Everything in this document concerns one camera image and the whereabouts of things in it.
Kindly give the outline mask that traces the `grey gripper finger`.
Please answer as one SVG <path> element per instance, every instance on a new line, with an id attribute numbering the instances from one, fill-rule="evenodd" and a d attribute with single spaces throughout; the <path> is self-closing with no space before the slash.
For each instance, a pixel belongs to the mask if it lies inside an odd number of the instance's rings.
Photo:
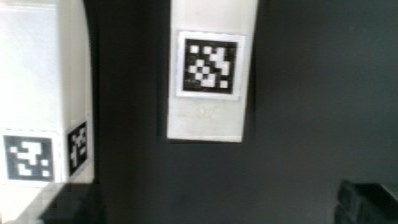
<path id="1" fill-rule="evenodd" d="M 334 224 L 398 224 L 398 184 L 341 181 Z"/>

